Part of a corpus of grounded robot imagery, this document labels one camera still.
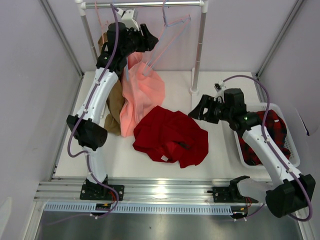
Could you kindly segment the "red skirt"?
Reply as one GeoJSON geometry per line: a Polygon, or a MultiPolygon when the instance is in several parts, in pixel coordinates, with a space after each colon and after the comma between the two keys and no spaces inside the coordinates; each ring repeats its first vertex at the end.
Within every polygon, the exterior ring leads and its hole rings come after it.
{"type": "Polygon", "coordinates": [[[209,153],[209,134],[181,111],[154,107],[133,130],[133,148],[154,162],[181,169],[197,166],[209,153]]]}

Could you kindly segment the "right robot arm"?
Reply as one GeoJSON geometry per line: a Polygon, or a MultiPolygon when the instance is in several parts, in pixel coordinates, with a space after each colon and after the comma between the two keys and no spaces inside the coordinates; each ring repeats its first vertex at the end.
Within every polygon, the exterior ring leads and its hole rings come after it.
{"type": "Polygon", "coordinates": [[[316,181],[294,167],[267,134],[265,123],[257,113],[247,110],[244,93],[239,88],[223,90],[215,97],[202,95],[188,114],[195,120],[218,124],[226,121],[229,127],[248,144],[267,170],[272,182],[259,182],[248,176],[238,177],[228,189],[234,202],[250,197],[266,204],[277,218],[290,216],[307,222],[313,217],[311,199],[316,181]]]}

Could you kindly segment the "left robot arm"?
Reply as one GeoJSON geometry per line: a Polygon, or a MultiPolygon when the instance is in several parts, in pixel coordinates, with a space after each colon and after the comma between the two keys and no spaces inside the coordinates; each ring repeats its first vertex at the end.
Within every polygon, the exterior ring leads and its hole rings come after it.
{"type": "Polygon", "coordinates": [[[101,113],[112,88],[117,83],[127,58],[132,53],[152,51],[158,38],[142,23],[138,27],[113,22],[106,31],[106,42],[97,58],[93,82],[84,103],[75,115],[68,115],[66,123],[71,131],[67,153],[71,158],[84,155],[88,170],[81,187],[81,200],[121,201],[123,185],[109,185],[104,166],[102,147],[108,131],[100,126],[101,113]]]}

